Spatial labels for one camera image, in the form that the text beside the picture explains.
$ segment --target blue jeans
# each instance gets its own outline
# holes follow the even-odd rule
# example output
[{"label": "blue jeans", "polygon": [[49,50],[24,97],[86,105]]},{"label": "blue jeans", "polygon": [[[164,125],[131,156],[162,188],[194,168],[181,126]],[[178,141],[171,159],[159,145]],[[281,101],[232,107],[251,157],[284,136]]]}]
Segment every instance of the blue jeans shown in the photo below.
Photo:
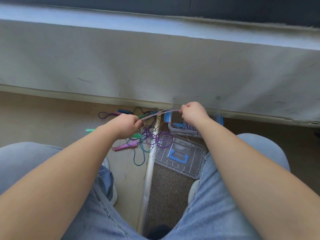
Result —
[{"label": "blue jeans", "polygon": [[[274,142],[254,134],[238,137],[290,171],[284,152]],[[0,148],[0,194],[61,150],[32,142]],[[206,159],[192,202],[165,239],[260,239],[226,189],[210,153]],[[144,239],[110,205],[112,173],[102,166],[99,174],[62,239]]]}]

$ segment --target clear plastic box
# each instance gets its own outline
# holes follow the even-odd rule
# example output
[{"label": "clear plastic box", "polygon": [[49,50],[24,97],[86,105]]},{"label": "clear plastic box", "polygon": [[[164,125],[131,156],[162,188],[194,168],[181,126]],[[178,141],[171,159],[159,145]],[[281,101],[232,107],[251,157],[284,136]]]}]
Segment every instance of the clear plastic box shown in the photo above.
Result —
[{"label": "clear plastic box", "polygon": [[[172,125],[171,125],[171,120],[172,120],[172,112],[165,113],[164,114],[164,121],[166,123],[168,123],[168,127],[169,127],[169,130],[170,130],[171,134],[180,135],[180,136],[191,136],[191,137],[202,138],[201,134],[198,131],[188,130],[188,129],[173,128]],[[214,120],[217,121],[219,124],[223,125],[223,118],[219,114],[217,114],[214,117]]]},{"label": "clear plastic box", "polygon": [[[164,134],[159,140],[164,140],[167,137],[168,134]],[[169,145],[171,138],[172,144],[170,146],[166,148],[157,147],[154,161],[186,176],[198,179],[206,162],[206,148],[175,135],[162,141],[161,146]]]}]

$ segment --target pink jump rope handle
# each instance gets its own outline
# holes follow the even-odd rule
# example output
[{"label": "pink jump rope handle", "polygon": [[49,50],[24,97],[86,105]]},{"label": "pink jump rope handle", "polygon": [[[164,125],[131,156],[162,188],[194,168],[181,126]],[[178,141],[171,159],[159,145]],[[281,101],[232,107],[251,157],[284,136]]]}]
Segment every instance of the pink jump rope handle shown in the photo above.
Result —
[{"label": "pink jump rope handle", "polygon": [[117,147],[111,147],[112,150],[114,151],[118,151],[118,150],[121,150],[121,149],[125,149],[125,148],[132,148],[132,147],[136,147],[138,146],[138,142],[137,141],[129,141],[129,143],[126,143],[126,144],[123,144],[123,145],[120,145],[120,146],[117,146]]}]

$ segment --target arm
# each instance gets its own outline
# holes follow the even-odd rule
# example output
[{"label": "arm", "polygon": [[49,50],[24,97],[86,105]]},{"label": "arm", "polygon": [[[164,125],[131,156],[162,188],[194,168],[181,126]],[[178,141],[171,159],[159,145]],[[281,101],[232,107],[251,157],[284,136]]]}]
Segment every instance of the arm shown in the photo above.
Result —
[{"label": "arm", "polygon": [[319,239],[320,197],[302,181],[213,121],[197,102],[184,120],[202,135],[226,188],[263,239]]},{"label": "arm", "polygon": [[26,174],[0,196],[0,239],[60,239],[112,144],[141,125],[137,116],[122,114]]}]

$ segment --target floor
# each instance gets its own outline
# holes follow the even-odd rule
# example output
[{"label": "floor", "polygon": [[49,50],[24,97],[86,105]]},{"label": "floor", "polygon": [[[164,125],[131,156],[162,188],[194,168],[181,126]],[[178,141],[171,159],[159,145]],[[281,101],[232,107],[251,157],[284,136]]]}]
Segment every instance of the floor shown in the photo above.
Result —
[{"label": "floor", "polygon": [[[112,118],[101,120],[100,111],[112,113],[117,109],[134,108],[0,92],[0,147],[33,141],[64,148],[85,136],[86,129],[96,128]],[[134,165],[133,156],[130,148],[110,150],[107,155],[118,192],[115,208],[136,229],[147,164]],[[142,161],[142,150],[136,150],[136,163]]]},{"label": "floor", "polygon": [[[320,137],[315,136],[316,129],[230,118],[224,119],[224,126],[235,134],[258,134],[277,143],[287,156],[291,172],[320,195]],[[204,143],[202,139],[193,140]],[[165,224],[173,228],[178,223],[188,205],[193,182],[194,179],[155,163],[146,234],[155,226]]]}]

